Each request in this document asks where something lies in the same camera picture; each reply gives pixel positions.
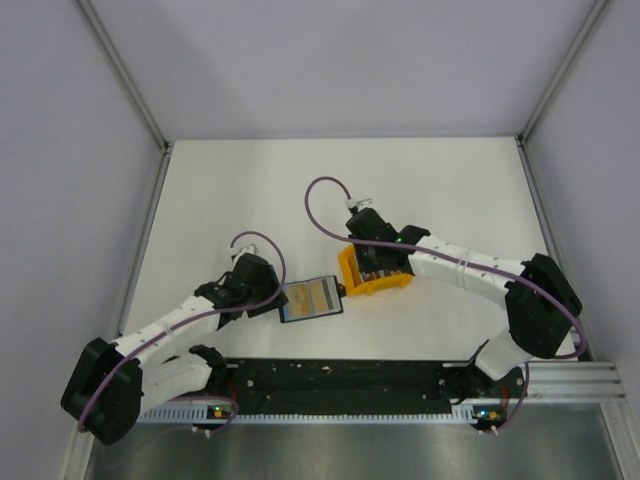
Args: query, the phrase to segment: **white backdrop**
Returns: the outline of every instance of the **white backdrop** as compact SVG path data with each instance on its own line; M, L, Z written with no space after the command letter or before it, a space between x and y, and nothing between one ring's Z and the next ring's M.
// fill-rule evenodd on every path
M303 206L320 175L354 198L373 197L386 221L412 224L465 248L530 259L544 241L513 138L241 140L177 142L171 156L126 331L178 307L230 268L227 246L258 230L282 249L287 281L341 280L345 244L320 233ZM311 205L345 234L344 196L323 183ZM254 238L279 271L271 248ZM282 325L277 312L241 318L202 339L225 357L466 360L507 327L504 310L433 279L344 300L344 314ZM561 353L573 349L565 342Z
M171 140L519 133L593 0L93 0Z

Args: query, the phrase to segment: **robotic arm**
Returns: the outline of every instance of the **robotic arm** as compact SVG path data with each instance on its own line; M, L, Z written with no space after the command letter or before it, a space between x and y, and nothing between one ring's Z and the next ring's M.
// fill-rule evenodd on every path
M142 330L111 343L102 338L90 342L62 396L62 408L77 420L89 408L84 427L110 445L147 410L185 393L220 391L224 359L213 348L194 345L245 310L253 317L287 303L280 291L270 303L246 309L265 302L280 288L273 267L256 253L253 245L243 248L234 257L233 271L201 285L178 308ZM212 313L213 308L224 313ZM126 358L131 359L91 403L105 377Z
M582 310L567 279L546 255L536 254L525 261L485 255L445 242L423 228L406 226L398 232L368 206L369 202L364 208L357 202L348 201L347 205L352 217L346 226L362 272L390 270L436 278L506 309L509 327L481 347L470 362L468 378L463 383L477 386L497 381L532 357L553 358L557 353L571 323L556 306L523 283L542 287L573 316ZM363 245L356 243L358 240L414 245L423 251ZM505 280L505 273L523 282Z

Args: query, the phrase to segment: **yellow container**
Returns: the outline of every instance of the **yellow container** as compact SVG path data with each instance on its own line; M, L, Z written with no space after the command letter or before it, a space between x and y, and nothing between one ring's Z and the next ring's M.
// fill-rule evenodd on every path
M404 288L411 283L413 276L408 273L399 273L388 277L378 278L365 282L362 280L356 262L356 249L353 245L349 245L338 255L338 263L344 278L344 286L347 290L347 296L355 297L356 295L373 295L378 290L387 288L400 287Z

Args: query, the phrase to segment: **white floor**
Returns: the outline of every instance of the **white floor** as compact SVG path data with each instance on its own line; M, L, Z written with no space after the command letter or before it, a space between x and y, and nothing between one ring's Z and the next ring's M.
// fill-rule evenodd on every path
M335 274L346 246L307 220L314 178L340 178L406 224L485 253L529 259L545 246L512 138L183 141L174 148L126 331L175 308L229 270L243 230L273 238L287 281ZM312 195L321 223L346 234L341 190ZM251 239L280 273L276 255ZM404 290L347 298L342 315L283 325L278 314L241 318L203 339L228 357L463 360L507 325L504 311L454 286L414 279ZM567 339L560 353L573 351Z

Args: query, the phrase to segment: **gray wall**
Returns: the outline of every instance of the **gray wall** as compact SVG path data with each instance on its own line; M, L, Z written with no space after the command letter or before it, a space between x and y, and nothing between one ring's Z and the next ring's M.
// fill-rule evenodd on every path
M60 397L112 324L159 153L73 2L1 15L0 477L51 479Z
M530 153L594 347L640 419L640 2L615 0Z
M93 0L176 139L518 133L594 0Z

